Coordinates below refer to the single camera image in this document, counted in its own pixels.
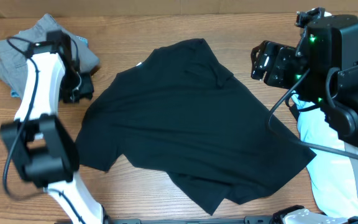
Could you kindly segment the black t-shirt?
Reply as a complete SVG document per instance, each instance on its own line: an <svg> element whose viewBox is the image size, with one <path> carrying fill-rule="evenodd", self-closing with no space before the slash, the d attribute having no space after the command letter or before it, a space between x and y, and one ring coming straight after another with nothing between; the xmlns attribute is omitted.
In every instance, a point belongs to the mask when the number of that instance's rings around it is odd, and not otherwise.
<svg viewBox="0 0 358 224"><path fill-rule="evenodd" d="M107 171L119 156L162 170L213 214L228 199L243 204L282 188L313 159L278 119L221 65L204 39L155 49L118 73L89 106L76 138L80 163Z"/></svg>

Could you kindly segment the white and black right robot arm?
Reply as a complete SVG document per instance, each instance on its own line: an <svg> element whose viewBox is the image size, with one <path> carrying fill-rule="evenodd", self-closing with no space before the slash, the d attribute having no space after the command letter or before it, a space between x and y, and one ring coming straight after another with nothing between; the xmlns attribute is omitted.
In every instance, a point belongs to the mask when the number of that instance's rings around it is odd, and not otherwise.
<svg viewBox="0 0 358 224"><path fill-rule="evenodd" d="M358 17L318 7L299 12L296 47L263 41L251 53L252 78L284 88L321 110L344 141L358 194Z"/></svg>

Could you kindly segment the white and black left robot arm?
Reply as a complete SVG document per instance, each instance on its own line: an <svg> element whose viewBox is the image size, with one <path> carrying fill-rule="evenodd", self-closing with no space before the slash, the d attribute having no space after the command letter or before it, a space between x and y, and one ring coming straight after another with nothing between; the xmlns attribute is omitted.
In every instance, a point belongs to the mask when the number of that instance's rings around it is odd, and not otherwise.
<svg viewBox="0 0 358 224"><path fill-rule="evenodd" d="M89 73L80 71L76 42L61 30L50 31L43 42L28 41L21 54L27 63L27 81L22 103L13 122L2 124L0 136L8 155L2 175L5 193L14 200L33 195L15 195L7 186L10 164L24 182L32 182L38 194L54 198L72 223L112 222L83 182L75 143L58 118L58 103L92 99Z"/></svg>

